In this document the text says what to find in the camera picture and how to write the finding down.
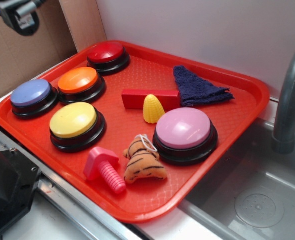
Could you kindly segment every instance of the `white wall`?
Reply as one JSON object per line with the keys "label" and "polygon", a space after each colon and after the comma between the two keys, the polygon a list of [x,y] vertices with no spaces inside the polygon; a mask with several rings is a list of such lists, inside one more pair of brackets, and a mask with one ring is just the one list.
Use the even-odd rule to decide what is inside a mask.
{"label": "white wall", "polygon": [[121,40],[264,81],[279,98],[295,53],[295,0],[97,0]]}

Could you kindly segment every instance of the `faucet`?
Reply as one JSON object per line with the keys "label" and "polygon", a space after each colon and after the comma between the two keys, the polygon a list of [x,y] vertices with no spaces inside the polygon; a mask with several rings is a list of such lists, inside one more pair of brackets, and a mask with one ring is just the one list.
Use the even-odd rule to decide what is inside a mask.
{"label": "faucet", "polygon": [[290,154],[295,146],[295,54],[282,87],[274,130],[272,149],[279,154]]}

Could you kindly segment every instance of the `stainless steel sink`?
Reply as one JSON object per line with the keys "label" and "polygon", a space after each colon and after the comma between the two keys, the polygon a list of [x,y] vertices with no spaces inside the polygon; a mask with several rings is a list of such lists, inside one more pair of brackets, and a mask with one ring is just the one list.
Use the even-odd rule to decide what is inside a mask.
{"label": "stainless steel sink", "polygon": [[295,149],[272,151],[258,119],[179,208],[222,239],[295,240]]}

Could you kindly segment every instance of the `pink bolt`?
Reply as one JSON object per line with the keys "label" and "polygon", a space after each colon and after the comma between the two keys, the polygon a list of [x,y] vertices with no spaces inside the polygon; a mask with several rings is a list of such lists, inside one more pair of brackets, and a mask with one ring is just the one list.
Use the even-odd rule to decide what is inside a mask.
{"label": "pink bolt", "polygon": [[108,186],[116,193],[122,193],[126,188],[126,182],[113,168],[119,162],[119,157],[111,150],[102,147],[94,147],[88,155],[84,174],[89,181],[93,181],[100,175]]}

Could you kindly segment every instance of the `folded cloth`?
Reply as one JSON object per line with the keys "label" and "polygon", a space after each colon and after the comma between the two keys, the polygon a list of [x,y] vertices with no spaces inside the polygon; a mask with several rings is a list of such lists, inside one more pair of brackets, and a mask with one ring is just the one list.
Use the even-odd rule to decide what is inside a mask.
{"label": "folded cloth", "polygon": [[173,74],[181,95],[182,107],[222,103],[235,99],[229,88],[214,86],[184,66],[175,66]]}

